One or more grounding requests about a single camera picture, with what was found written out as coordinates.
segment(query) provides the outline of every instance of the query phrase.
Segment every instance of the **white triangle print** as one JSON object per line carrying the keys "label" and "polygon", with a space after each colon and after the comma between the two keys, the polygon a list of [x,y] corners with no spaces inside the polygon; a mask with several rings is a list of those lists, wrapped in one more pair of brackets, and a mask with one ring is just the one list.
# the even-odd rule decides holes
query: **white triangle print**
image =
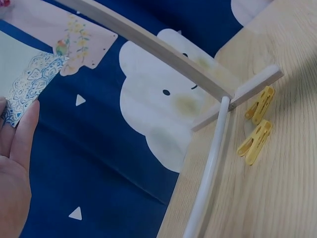
{"label": "white triangle print", "polygon": [[68,217],[81,221],[82,217],[80,207],[77,207]]}
{"label": "white triangle print", "polygon": [[79,106],[80,104],[83,104],[85,101],[86,101],[86,99],[84,99],[82,96],[80,96],[79,94],[77,94],[76,106]]}

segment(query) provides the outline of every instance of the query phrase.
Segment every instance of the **cloud eye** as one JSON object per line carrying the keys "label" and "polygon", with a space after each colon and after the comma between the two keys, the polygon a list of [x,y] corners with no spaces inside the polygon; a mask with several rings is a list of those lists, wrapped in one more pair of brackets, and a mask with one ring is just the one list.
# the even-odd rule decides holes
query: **cloud eye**
{"label": "cloud eye", "polygon": [[170,92],[169,92],[167,89],[164,89],[164,90],[163,90],[163,94],[169,96],[169,95],[170,95]]}

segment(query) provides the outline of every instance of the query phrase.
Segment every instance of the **blue wave pattern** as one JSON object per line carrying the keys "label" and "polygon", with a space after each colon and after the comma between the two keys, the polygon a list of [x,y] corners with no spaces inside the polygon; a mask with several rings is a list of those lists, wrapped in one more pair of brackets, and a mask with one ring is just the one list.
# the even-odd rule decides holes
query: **blue wave pattern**
{"label": "blue wave pattern", "polygon": [[59,73],[68,57],[40,52],[14,81],[2,114],[4,122],[16,127],[19,120],[50,81]]}

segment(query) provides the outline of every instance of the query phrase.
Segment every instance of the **finger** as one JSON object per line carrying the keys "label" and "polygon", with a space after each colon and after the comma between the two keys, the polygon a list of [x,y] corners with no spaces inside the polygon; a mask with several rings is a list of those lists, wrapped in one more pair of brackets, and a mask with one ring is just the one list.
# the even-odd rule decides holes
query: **finger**
{"label": "finger", "polygon": [[[0,116],[2,115],[4,108],[6,106],[6,99],[5,97],[0,97]],[[0,130],[2,128],[3,125],[3,120],[0,118]]]}
{"label": "finger", "polygon": [[0,131],[0,155],[9,157],[15,128],[6,123]]}
{"label": "finger", "polygon": [[34,101],[21,118],[12,142],[10,159],[13,159],[29,172],[32,141],[39,121],[40,103]]}

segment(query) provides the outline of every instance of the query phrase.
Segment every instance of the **bird illustration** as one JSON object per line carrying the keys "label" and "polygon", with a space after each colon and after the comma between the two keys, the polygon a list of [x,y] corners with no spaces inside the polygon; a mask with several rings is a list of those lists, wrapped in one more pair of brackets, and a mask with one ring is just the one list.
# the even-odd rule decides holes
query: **bird illustration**
{"label": "bird illustration", "polygon": [[64,56],[67,54],[67,44],[63,42],[63,40],[59,40],[56,46],[56,53],[59,56]]}

